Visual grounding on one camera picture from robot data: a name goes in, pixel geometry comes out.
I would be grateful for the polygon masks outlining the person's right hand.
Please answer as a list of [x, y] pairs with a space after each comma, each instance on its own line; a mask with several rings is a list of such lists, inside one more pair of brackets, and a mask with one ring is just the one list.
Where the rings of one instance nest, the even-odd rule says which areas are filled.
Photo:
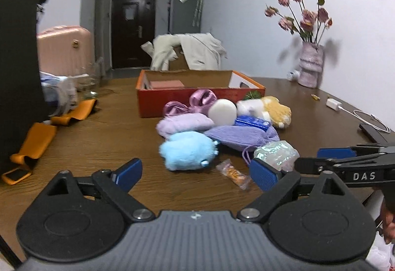
[[386, 244], [389, 244], [395, 238], [395, 223], [394, 213], [387, 208], [385, 200], [383, 200], [381, 205], [380, 217], [382, 220], [384, 241]]

